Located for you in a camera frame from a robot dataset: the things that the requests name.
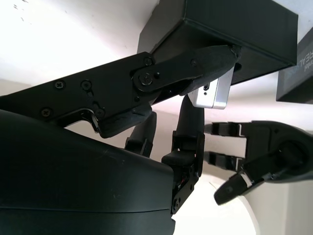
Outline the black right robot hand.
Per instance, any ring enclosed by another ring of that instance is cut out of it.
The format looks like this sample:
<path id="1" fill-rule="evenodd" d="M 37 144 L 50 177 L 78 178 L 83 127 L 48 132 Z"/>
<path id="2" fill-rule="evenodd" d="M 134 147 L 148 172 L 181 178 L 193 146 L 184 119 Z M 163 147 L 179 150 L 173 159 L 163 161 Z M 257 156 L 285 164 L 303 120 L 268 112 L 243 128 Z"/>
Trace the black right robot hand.
<path id="1" fill-rule="evenodd" d="M 204 110 L 188 93 L 240 54 L 142 52 L 2 96 L 1 234 L 173 234 L 203 166 Z"/>

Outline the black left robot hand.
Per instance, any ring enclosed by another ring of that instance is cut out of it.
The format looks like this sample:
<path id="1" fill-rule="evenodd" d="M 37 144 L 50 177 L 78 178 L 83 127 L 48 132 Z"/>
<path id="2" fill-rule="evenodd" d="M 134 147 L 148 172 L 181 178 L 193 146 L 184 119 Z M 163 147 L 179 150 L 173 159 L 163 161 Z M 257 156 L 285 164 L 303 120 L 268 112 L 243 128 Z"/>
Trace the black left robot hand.
<path id="1" fill-rule="evenodd" d="M 214 122 L 206 134 L 245 138 L 243 158 L 206 151 L 204 160 L 234 172 L 214 194 L 218 205 L 244 196 L 267 183 L 292 183 L 313 178 L 313 136 L 299 128 L 275 121 Z"/>

